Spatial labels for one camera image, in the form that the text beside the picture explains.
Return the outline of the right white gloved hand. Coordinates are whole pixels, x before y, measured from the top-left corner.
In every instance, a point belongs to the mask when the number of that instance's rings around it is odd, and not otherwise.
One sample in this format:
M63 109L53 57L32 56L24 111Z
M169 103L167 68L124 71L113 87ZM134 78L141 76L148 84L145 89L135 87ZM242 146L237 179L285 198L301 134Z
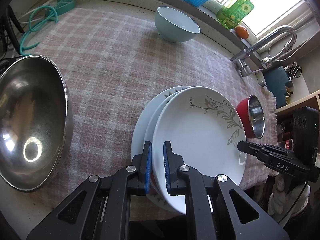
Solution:
M268 200L268 214L282 227L288 222L292 216L300 214L306 207L309 201L310 186L307 184L299 185L295 187L291 192L285 192L285 186L287 185L284 175L279 173L274 179L274 186L272 194ZM291 211L289 211L299 194L303 190L299 200L296 202Z

